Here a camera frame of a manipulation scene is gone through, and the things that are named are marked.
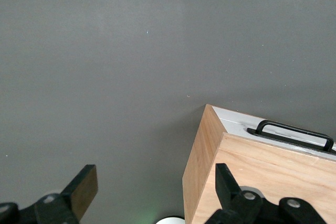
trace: metal bolt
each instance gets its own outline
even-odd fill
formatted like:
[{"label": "metal bolt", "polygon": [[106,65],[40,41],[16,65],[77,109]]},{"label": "metal bolt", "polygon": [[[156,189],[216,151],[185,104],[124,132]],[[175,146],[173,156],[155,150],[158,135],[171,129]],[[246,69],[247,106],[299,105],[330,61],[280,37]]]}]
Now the metal bolt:
[{"label": "metal bolt", "polygon": [[256,198],[256,196],[250,192],[244,193],[244,197],[248,200],[254,200]]},{"label": "metal bolt", "polygon": [[295,207],[295,208],[299,208],[301,205],[298,201],[294,200],[294,199],[289,199],[287,200],[287,204],[291,207]]},{"label": "metal bolt", "polygon": [[5,212],[5,211],[7,211],[8,209],[9,209],[9,205],[0,207],[0,213]]},{"label": "metal bolt", "polygon": [[52,196],[52,195],[48,195],[47,198],[45,198],[45,199],[43,200],[43,203],[48,204],[48,203],[50,203],[50,202],[53,202],[54,199],[55,199],[54,196]]}]

